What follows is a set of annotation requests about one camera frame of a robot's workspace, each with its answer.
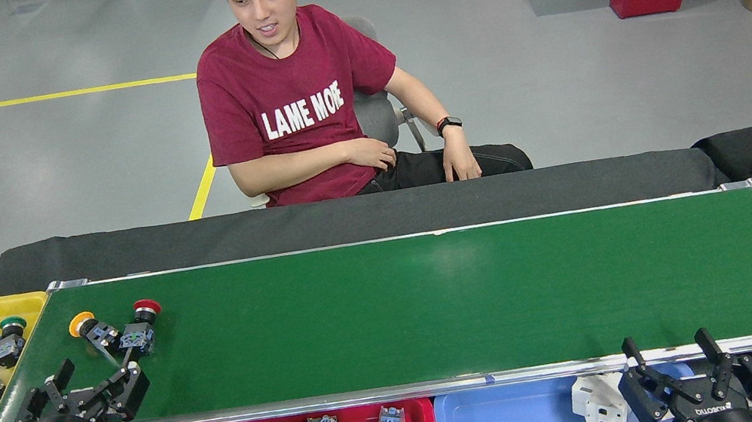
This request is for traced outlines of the person's left hand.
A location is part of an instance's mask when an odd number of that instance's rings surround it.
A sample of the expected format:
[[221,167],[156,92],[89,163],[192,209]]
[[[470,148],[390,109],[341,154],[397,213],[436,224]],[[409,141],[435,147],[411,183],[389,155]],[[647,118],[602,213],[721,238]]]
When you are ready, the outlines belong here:
[[480,179],[482,169],[466,140],[462,127],[448,125],[441,131],[444,140],[442,166],[449,183]]

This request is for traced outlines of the person's right hand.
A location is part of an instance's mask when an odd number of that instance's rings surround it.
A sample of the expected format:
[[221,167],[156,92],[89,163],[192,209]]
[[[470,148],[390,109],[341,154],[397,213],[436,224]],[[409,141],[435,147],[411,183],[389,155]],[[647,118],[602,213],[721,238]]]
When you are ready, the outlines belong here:
[[372,167],[383,171],[396,167],[395,149],[388,143],[367,137],[341,142],[342,161],[362,167]]

